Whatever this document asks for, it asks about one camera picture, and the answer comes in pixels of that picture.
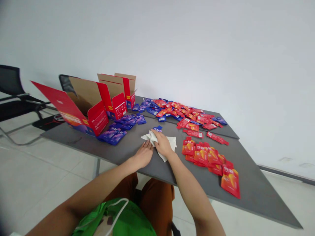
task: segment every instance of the cardboard box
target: cardboard box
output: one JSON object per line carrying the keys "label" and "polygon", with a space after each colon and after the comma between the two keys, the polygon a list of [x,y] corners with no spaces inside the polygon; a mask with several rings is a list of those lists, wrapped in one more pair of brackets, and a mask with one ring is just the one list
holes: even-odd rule
{"label": "cardboard box", "polygon": [[99,136],[108,124],[97,82],[69,77],[76,92],[64,92],[32,81],[74,129]]}
{"label": "cardboard box", "polygon": [[136,102],[136,96],[135,96],[136,76],[119,74],[119,73],[115,73],[115,76],[123,78],[127,109],[132,109]]}
{"label": "cardboard box", "polygon": [[127,112],[124,95],[124,78],[113,75],[97,74],[99,91],[105,103],[107,115],[117,120]]}

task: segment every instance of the napkin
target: napkin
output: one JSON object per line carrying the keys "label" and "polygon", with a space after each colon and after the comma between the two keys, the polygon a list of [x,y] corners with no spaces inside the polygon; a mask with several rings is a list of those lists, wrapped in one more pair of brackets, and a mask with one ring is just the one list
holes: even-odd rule
{"label": "napkin", "polygon": [[[157,137],[155,136],[155,134],[154,134],[151,130],[149,130],[149,133],[148,133],[148,134],[146,134],[146,135],[144,135],[144,136],[141,136],[141,138],[144,139],[144,140],[150,140],[151,144],[152,144],[154,147],[155,147],[154,142],[157,142],[157,143],[158,143]],[[167,137],[167,139],[170,141],[172,150],[175,151],[175,148],[177,147],[177,145],[176,145],[176,137]],[[159,152],[157,152],[157,153],[160,155],[160,157],[162,158],[162,160],[163,160],[164,162],[167,161],[167,159],[166,159],[165,156],[163,156],[163,155],[162,155],[161,153],[159,153]]]}

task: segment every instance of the table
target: table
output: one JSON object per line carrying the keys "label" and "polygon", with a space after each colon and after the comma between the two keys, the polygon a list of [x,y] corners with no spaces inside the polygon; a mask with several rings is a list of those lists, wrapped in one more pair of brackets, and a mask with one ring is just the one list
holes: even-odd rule
{"label": "table", "polygon": [[[130,131],[127,131],[127,135],[117,146],[100,142],[94,137],[70,128],[66,123],[43,133],[41,136],[119,165],[136,153],[143,142],[140,136],[147,134],[151,128],[161,125],[163,127],[162,131],[166,136],[176,136],[178,146],[175,149],[176,153],[196,177],[209,198],[293,228],[302,228],[301,224],[237,139],[224,137],[225,140],[230,142],[230,145],[226,146],[206,136],[204,139],[192,138],[194,141],[208,142],[220,153],[224,154],[227,160],[234,163],[234,167],[240,175],[241,199],[237,199],[223,190],[220,187],[220,178],[217,175],[210,173],[206,168],[198,167],[185,160],[184,155],[181,154],[181,147],[187,135],[182,129],[176,129],[176,125],[170,122],[160,123],[154,118],[146,117],[146,121],[146,124],[135,125]],[[176,185],[169,163],[164,163],[156,150],[153,153],[151,162],[138,172]]]}
{"label": "table", "polygon": [[[143,102],[143,99],[144,99],[144,97],[136,96],[136,103],[141,104]],[[132,111],[132,110],[128,110],[128,111],[131,112],[131,113],[134,113],[134,114],[138,113],[137,111]],[[222,117],[222,115],[220,113],[217,113],[217,112],[206,111],[206,110],[204,110],[204,112],[207,113],[207,114],[210,114],[210,115],[214,115],[215,117],[217,117],[217,116]],[[152,114],[150,114],[150,113],[148,113],[146,111],[144,111],[142,113],[142,115],[144,115],[145,117],[150,117],[150,118],[157,119],[156,116],[154,116],[154,115],[152,115]],[[167,118],[167,122],[170,122],[170,123],[173,123],[173,124],[177,124],[178,120],[175,120],[173,117],[168,117]],[[201,130],[204,130],[204,131],[207,130],[207,129],[202,128],[201,126],[199,126],[199,128]],[[234,132],[234,130],[231,128],[230,125],[224,126],[223,128],[212,129],[211,132],[214,133],[214,134],[219,134],[219,135],[224,135],[224,136],[235,138],[235,139],[240,139],[237,136],[237,134]]]}

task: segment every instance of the tiled floor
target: tiled floor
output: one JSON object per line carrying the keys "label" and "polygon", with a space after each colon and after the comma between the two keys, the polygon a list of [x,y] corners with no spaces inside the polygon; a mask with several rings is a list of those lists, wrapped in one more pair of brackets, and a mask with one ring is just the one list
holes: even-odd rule
{"label": "tiled floor", "polygon": [[[1,122],[11,130],[37,119],[28,114]],[[37,137],[41,130],[32,126],[14,132],[18,142]],[[94,158],[45,139],[31,146],[15,146],[0,138],[0,212],[10,231],[26,234],[57,205],[92,179]],[[101,171],[115,165],[101,162]],[[304,230],[296,230],[242,210],[213,201],[227,235],[314,235],[315,187],[266,173],[267,178],[298,218]],[[149,178],[139,175],[138,188]],[[175,188],[173,222],[181,235],[195,235],[193,219],[179,190]]]}

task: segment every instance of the pile of packets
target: pile of packets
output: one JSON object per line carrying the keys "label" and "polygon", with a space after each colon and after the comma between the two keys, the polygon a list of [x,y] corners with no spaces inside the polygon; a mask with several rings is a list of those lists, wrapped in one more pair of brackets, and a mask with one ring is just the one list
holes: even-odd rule
{"label": "pile of packets", "polygon": [[237,198],[241,198],[239,173],[234,169],[232,162],[226,160],[223,154],[208,143],[198,144],[187,137],[183,142],[182,154],[185,159],[200,167],[206,167],[214,174],[222,176],[221,187]]}
{"label": "pile of packets", "polygon": [[[171,116],[178,122],[177,128],[186,128],[183,131],[189,136],[198,137],[203,139],[203,133],[199,132],[199,126],[212,130],[217,127],[223,127],[227,125],[227,122],[221,117],[215,117],[210,114],[206,114],[201,109],[193,107],[187,107],[181,103],[168,101],[166,99],[151,99],[146,98],[141,105],[135,104],[133,111],[139,111],[140,113],[147,111],[148,113],[155,115],[159,122],[166,121],[166,118]],[[225,141],[222,137],[219,137],[213,133],[207,132],[207,136],[221,144],[229,145],[229,142]]]}
{"label": "pile of packets", "polygon": [[119,120],[116,120],[109,126],[109,129],[97,137],[100,141],[105,141],[111,145],[117,145],[120,140],[127,134],[127,130],[131,130],[135,124],[146,124],[144,116],[138,113],[137,115],[125,115]]}

